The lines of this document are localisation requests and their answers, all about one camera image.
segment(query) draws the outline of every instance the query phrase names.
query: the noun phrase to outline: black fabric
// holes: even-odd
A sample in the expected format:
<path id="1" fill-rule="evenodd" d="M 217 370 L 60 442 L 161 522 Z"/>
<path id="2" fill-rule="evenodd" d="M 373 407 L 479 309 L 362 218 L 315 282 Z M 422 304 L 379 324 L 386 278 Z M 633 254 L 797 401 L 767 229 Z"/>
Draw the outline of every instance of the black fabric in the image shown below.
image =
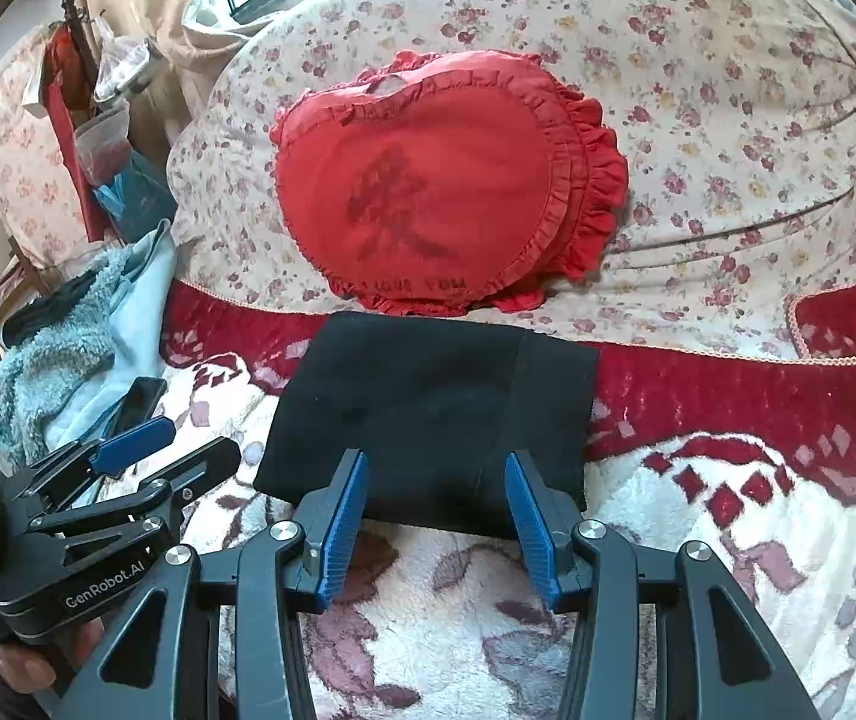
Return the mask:
<path id="1" fill-rule="evenodd" d="M 297 503 L 359 447 L 366 517 L 513 538 L 513 450 L 583 508 L 596 362 L 589 346 L 516 327 L 335 314 L 281 396 L 255 488 Z"/>
<path id="2" fill-rule="evenodd" d="M 2 325 L 2 341 L 9 349 L 24 343 L 41 328 L 61 322 L 81 298 L 87 295 L 95 281 L 95 271 L 84 271 L 66 281 L 46 298 L 36 298 L 18 309 Z"/>

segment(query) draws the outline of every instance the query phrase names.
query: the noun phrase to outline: finger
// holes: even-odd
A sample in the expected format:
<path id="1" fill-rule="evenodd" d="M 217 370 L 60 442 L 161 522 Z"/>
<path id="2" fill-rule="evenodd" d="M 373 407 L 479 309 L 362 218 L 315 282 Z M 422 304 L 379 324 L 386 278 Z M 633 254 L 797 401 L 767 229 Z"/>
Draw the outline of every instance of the finger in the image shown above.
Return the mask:
<path id="1" fill-rule="evenodd" d="M 52 665 L 18 644 L 0 644 L 0 675 L 18 693 L 33 693 L 55 683 Z"/>
<path id="2" fill-rule="evenodd" d="M 74 634 L 74 648 L 71 656 L 74 659 L 74 667 L 79 668 L 87 661 L 91 651 L 98 646 L 101 637 L 104 636 L 104 623 L 100 617 L 80 626 Z"/>

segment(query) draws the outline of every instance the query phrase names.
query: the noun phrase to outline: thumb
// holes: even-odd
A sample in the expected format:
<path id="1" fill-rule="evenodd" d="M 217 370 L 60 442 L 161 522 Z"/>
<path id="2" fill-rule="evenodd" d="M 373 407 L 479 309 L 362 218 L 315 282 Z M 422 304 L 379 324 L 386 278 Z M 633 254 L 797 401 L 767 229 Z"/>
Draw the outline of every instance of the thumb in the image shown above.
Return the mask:
<path id="1" fill-rule="evenodd" d="M 55 683 L 52 665 L 18 644 L 0 644 L 0 675 L 18 693 L 33 693 Z"/>

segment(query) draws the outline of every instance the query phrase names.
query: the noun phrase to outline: blue textured pad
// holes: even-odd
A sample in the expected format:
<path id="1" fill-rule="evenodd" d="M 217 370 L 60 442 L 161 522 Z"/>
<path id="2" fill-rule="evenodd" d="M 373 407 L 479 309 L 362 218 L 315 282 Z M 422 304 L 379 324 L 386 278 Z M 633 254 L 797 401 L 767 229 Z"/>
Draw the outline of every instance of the blue textured pad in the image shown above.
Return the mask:
<path id="1" fill-rule="evenodd" d="M 332 517 L 331 528 L 328 528 L 328 536 L 321 545 L 321 581 L 317 586 L 317 595 L 324 608 L 328 608 L 344 586 L 355 538 L 362 525 L 367 484 L 368 461 L 362 452 L 344 486 L 338 510 Z"/>
<path id="2" fill-rule="evenodd" d="M 156 416 L 100 445 L 91 468 L 95 473 L 117 474 L 170 445 L 175 432 L 172 420 Z"/>
<path id="3" fill-rule="evenodd" d="M 504 494 L 518 531 L 518 541 L 521 541 L 527 574 L 538 595 L 550 610 L 554 610 L 561 599 L 561 588 L 554 570 L 554 543 L 541 512 L 538 512 L 521 464 L 513 453 L 504 463 Z"/>

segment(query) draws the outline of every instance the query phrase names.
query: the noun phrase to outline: metal bolt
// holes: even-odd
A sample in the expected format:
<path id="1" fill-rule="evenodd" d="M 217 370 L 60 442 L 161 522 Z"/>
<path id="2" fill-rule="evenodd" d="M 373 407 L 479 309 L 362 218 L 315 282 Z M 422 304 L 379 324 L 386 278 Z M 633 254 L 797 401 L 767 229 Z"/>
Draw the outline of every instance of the metal bolt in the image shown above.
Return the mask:
<path id="1" fill-rule="evenodd" d="M 165 560 L 170 562 L 171 565 L 183 565 L 183 563 L 191 560 L 191 547 L 178 544 L 176 547 L 172 547 L 165 552 Z"/>
<path id="2" fill-rule="evenodd" d="M 290 519 L 275 522 L 271 526 L 271 538 L 274 541 L 290 541 L 298 535 L 298 524 Z"/>
<path id="3" fill-rule="evenodd" d="M 684 551 L 688 553 L 691 560 L 705 562 L 708 557 L 711 557 L 711 547 L 703 541 L 689 541 L 685 544 Z"/>
<path id="4" fill-rule="evenodd" d="M 604 538 L 604 533 L 607 533 L 607 528 L 597 519 L 586 519 L 578 524 L 578 534 L 585 538 Z"/>

